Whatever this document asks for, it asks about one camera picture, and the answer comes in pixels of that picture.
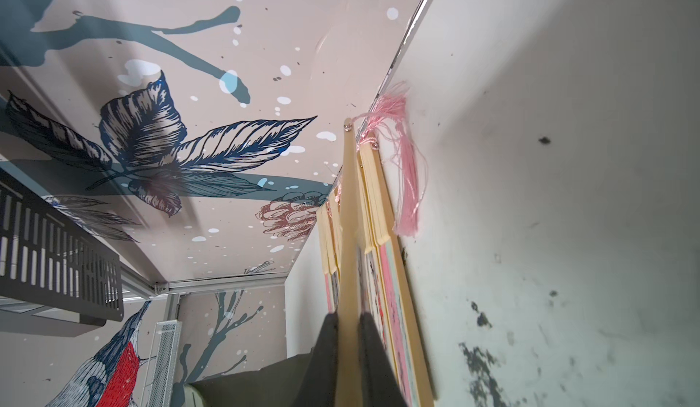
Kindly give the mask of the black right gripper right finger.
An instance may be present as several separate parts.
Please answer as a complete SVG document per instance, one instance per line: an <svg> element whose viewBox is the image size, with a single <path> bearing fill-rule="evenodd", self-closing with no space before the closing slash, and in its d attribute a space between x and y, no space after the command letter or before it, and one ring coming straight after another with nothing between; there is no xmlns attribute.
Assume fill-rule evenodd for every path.
<svg viewBox="0 0 700 407"><path fill-rule="evenodd" d="M407 407L369 312L360 315L358 339L364 407Z"/></svg>

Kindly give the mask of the pink striped folding fan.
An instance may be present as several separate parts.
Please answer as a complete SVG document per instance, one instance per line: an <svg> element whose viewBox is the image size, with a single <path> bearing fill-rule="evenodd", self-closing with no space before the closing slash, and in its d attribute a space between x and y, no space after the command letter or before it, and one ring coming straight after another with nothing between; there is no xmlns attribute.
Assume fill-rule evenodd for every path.
<svg viewBox="0 0 700 407"><path fill-rule="evenodd" d="M399 244L400 238L416 235L423 196L408 133L407 93L403 83L392 86L369 112L357 117L357 153L365 174L385 324L391 336L386 355L406 404L431 406L428 365Z"/></svg>

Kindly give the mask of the red blossom white folding fan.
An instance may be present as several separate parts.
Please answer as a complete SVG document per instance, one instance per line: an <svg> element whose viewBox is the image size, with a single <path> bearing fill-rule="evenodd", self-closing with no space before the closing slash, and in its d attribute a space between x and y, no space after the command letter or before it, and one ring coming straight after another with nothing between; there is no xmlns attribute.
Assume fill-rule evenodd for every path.
<svg viewBox="0 0 700 407"><path fill-rule="evenodd" d="M381 277L377 274L377 251L374 245L371 215L368 208L368 192L360 154L357 153L357 175L360 199L360 221L362 225L363 284L366 295L366 308L374 318L380 341L385 351L390 345L391 336L386 330L384 304L381 294Z"/></svg>

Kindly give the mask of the grey pink folding fan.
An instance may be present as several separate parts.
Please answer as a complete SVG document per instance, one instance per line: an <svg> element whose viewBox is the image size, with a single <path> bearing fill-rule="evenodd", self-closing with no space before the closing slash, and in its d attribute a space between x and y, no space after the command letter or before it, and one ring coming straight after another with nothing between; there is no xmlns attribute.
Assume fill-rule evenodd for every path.
<svg viewBox="0 0 700 407"><path fill-rule="evenodd" d="M359 360L359 324L361 298L357 261L357 232L359 228L357 144L352 119L344 122L344 155L340 175L340 293L338 314L338 365L336 406L362 404L361 370Z"/></svg>

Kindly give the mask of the green canvas tote bag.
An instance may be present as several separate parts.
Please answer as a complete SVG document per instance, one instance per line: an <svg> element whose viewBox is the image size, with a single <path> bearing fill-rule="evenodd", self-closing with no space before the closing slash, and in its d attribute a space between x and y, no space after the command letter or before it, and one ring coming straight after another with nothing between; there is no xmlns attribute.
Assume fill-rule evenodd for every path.
<svg viewBox="0 0 700 407"><path fill-rule="evenodd" d="M298 354L258 371L186 384L184 406L291 406L311 358Z"/></svg>

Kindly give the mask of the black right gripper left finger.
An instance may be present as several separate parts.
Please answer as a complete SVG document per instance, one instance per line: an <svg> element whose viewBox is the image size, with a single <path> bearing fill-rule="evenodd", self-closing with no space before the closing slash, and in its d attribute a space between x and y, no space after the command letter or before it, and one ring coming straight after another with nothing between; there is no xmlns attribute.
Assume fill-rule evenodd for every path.
<svg viewBox="0 0 700 407"><path fill-rule="evenodd" d="M324 318L304 379L293 400L294 407L330 407L335 405L338 325L339 317L336 312L329 313Z"/></svg>

